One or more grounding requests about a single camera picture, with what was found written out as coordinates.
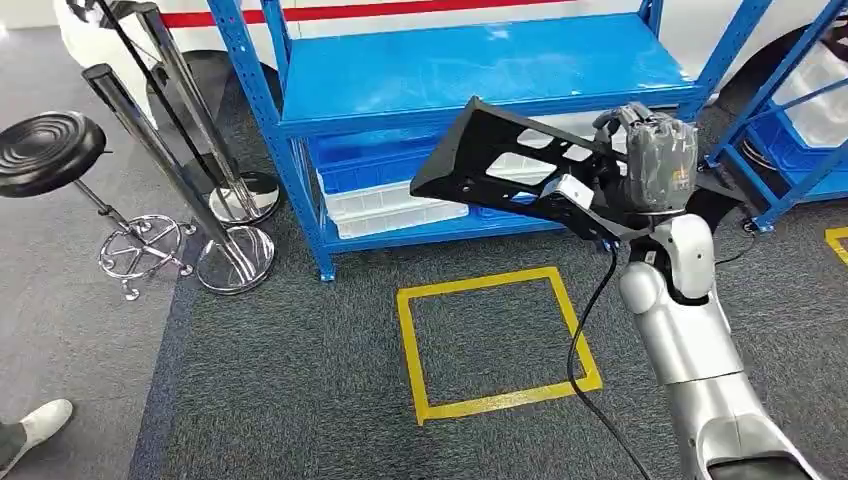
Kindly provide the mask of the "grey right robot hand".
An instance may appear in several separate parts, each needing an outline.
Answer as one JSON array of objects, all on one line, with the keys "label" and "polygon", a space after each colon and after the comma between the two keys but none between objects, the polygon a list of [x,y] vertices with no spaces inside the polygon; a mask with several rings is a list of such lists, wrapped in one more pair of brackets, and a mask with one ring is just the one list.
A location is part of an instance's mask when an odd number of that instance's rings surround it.
[{"label": "grey right robot hand", "polygon": [[605,144],[626,133],[626,172],[602,186],[610,205],[645,215],[685,209],[696,185],[696,127],[639,102],[601,113],[592,126]]}]

